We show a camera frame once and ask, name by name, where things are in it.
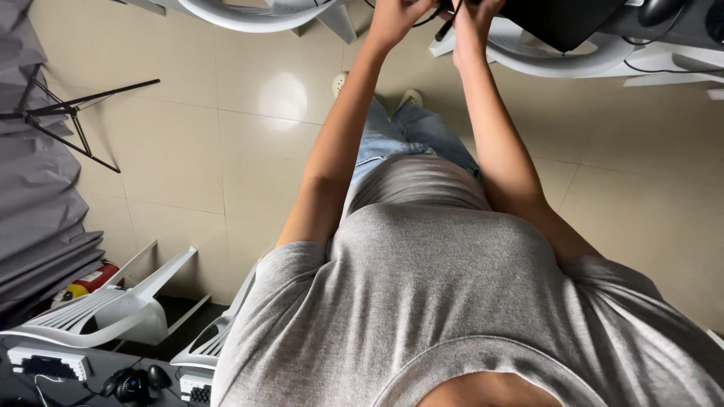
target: black desk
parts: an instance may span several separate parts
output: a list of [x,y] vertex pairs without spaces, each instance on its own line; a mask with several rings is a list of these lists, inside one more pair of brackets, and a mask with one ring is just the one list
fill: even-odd
[[[661,37],[661,41],[724,51],[724,46],[709,38],[704,28],[704,18],[713,3],[714,0],[691,0],[676,25]],[[639,24],[638,7],[622,6],[598,31],[651,40],[661,34],[668,25],[667,21],[654,27],[642,27]]]

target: beige tile floor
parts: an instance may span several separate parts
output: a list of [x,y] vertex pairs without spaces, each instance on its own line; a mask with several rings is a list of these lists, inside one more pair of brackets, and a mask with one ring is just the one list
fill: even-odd
[[[371,10],[354,0],[350,11],[362,31]],[[331,80],[361,41],[346,46],[319,23],[301,38],[236,33],[108,0],[36,0],[31,20],[63,97],[161,78],[82,112],[94,152],[122,169],[79,156],[86,228],[105,230],[117,263],[159,240],[133,277],[194,245],[198,258],[169,289],[229,303],[277,237]],[[440,24],[390,54],[378,92],[393,107],[419,89],[474,149],[452,60],[426,49]],[[492,69],[553,208],[696,323],[724,331],[724,104],[707,100],[710,84],[623,88]]]

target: person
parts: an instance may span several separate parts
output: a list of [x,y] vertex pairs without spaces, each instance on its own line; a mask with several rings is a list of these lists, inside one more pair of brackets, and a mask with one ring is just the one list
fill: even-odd
[[722,349],[546,203],[485,59],[502,0],[455,17],[479,165],[419,93],[387,119],[382,63],[432,2],[378,0],[211,406],[724,406]]

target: hand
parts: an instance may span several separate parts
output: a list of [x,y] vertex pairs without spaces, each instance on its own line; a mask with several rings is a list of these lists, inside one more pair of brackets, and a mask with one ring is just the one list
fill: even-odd
[[434,3],[435,0],[418,0],[416,3],[406,3],[405,0],[377,0],[365,42],[390,51]]
[[490,24],[504,4],[505,0],[483,0],[476,6],[470,0],[458,0],[461,8],[453,25],[455,49],[452,51],[452,62],[458,70],[485,62]]

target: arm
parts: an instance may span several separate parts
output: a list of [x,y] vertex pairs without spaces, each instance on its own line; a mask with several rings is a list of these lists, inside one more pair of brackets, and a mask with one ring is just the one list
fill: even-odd
[[550,242],[560,263],[574,256],[601,256],[546,202],[533,161],[500,98],[485,59],[492,18],[505,0],[467,1],[455,17],[453,61],[460,72],[473,124],[485,194],[493,210],[532,223]]
[[377,2],[367,39],[314,141],[297,201],[277,247],[299,240],[324,245],[334,234],[382,62],[433,1],[419,0],[411,6],[404,5],[403,0]]

